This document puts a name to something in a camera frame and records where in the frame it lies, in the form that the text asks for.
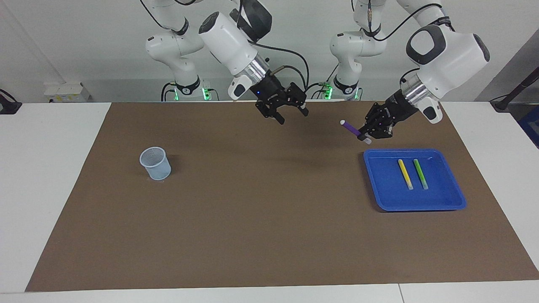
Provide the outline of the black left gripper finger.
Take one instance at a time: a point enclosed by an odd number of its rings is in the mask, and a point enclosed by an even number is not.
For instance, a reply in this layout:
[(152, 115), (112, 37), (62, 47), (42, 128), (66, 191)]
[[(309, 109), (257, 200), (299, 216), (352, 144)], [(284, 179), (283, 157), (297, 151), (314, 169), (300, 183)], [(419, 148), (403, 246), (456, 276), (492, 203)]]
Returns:
[(386, 126), (386, 106), (384, 104), (373, 104), (365, 117), (366, 127)]
[(385, 139), (393, 137), (393, 124), (375, 125), (370, 127), (370, 136), (375, 139)]

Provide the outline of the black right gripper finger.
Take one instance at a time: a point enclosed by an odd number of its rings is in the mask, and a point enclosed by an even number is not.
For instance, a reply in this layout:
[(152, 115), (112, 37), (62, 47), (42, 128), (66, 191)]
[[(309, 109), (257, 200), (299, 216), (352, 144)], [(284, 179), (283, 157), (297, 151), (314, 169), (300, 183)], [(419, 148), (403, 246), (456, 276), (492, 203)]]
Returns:
[(288, 105), (296, 107), (304, 117), (309, 115), (309, 110), (306, 108), (306, 94), (299, 88), (297, 84), (291, 82), (288, 86)]
[(284, 117), (276, 109), (272, 109), (267, 105), (257, 105), (257, 109), (265, 118), (275, 119), (280, 125), (285, 123)]

